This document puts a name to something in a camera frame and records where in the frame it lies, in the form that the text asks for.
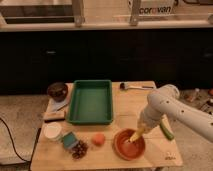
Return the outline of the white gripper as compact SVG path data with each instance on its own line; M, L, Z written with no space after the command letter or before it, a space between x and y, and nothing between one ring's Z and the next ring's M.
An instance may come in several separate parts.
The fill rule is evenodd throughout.
M152 119L144 112L140 113L140 117L137 122L137 134L139 136L151 132L156 126L160 124L160 119Z

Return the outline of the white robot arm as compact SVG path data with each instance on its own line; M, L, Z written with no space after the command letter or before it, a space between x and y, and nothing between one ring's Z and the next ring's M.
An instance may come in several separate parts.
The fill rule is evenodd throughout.
M149 133L160 124L166 114L213 143L213 117L180 102L179 97L178 88L172 84L150 91L147 105L140 113L138 127Z

